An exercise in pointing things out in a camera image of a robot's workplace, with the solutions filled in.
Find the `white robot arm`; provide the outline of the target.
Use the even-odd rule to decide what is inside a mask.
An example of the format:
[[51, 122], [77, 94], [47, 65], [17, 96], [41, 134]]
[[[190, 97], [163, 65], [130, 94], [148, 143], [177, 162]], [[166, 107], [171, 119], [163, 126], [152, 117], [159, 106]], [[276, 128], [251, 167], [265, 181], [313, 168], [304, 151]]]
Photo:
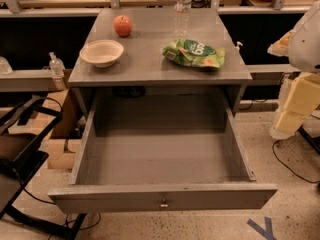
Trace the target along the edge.
[[293, 136], [320, 105], [320, 1], [316, 1], [268, 52], [287, 56], [301, 71], [294, 80], [285, 79], [278, 96], [278, 108], [270, 129], [276, 139]]

